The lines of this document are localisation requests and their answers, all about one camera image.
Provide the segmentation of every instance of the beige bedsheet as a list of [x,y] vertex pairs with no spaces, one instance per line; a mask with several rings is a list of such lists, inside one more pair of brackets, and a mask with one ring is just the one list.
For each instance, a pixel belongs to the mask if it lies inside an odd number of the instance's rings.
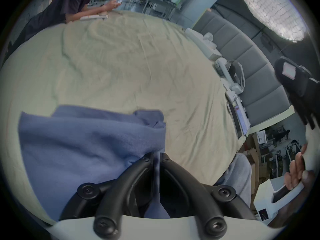
[[48,223],[53,221],[35,197],[21,157],[22,111],[50,116],[59,104],[161,110],[166,153],[206,184],[217,181],[244,142],[236,136],[220,78],[198,47],[180,27],[129,11],[38,33],[0,71],[0,103],[5,175],[19,202]]

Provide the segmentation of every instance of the knee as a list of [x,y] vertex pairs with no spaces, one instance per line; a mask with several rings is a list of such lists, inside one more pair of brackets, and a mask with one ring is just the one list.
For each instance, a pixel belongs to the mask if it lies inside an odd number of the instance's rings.
[[242,175],[247,175],[248,178],[251,177],[252,174],[252,169],[251,169],[251,164],[245,154],[242,153],[237,153],[235,155],[236,158],[236,166],[238,168],[241,168],[242,170]]

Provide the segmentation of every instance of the table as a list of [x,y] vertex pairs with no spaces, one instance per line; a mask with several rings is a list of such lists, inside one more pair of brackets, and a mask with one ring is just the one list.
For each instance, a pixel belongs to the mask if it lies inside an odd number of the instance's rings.
[[161,1],[161,0],[146,0],[146,4],[144,5],[144,8],[142,10],[143,14],[146,12],[147,4],[149,2],[154,3],[154,4],[158,4],[158,5],[163,6],[163,7],[166,8],[165,11],[162,13],[161,17],[164,16],[166,10],[169,8],[169,12],[167,13],[167,15],[164,18],[165,20],[168,19],[169,15],[170,15],[170,13],[172,12],[173,9],[179,10],[174,4],[170,4],[168,2],[164,2],[164,1]]

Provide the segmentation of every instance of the ceiling light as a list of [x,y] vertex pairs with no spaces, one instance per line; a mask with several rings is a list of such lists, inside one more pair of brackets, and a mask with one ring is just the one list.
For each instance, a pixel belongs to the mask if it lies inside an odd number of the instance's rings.
[[280,37],[301,41],[306,24],[290,0],[244,0],[250,12]]

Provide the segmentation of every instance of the white cord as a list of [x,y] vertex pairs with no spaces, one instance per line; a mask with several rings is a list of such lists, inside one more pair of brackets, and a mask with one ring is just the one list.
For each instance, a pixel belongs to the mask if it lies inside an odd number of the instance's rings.
[[241,89],[244,90],[244,89],[245,89],[245,86],[246,86],[246,81],[245,81],[245,74],[244,74],[244,72],[243,72],[242,65],[240,64],[240,62],[238,62],[238,61],[236,61],[236,60],[234,60],[234,59],[231,59],[231,60],[227,61],[227,63],[228,63],[228,62],[236,62],[236,63],[238,63],[238,65],[240,66],[240,69],[241,69],[241,80],[240,80],[240,84],[241,84]]

